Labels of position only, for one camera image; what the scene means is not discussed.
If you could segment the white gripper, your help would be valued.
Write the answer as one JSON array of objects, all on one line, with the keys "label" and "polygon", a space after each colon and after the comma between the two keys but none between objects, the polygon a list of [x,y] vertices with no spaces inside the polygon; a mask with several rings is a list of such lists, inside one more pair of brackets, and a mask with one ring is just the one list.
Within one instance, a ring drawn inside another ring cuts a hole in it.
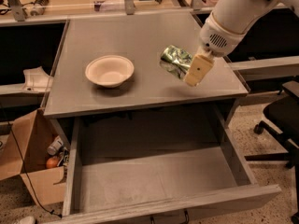
[{"label": "white gripper", "polygon": [[[230,54],[242,41],[247,33],[247,24],[238,18],[229,19],[227,16],[217,16],[212,12],[200,31],[200,47],[211,52],[215,57]],[[211,70],[214,61],[208,57],[196,54],[191,66],[184,77],[189,86],[197,86]]]}]

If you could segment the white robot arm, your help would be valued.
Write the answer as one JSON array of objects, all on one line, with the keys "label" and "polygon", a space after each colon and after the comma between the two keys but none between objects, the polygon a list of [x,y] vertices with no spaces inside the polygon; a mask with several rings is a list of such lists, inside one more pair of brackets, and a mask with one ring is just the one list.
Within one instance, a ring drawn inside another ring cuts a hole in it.
[{"label": "white robot arm", "polygon": [[279,3],[299,16],[299,0],[219,0],[201,28],[199,47],[184,81],[198,85],[213,67],[214,58],[230,54],[253,24]]}]

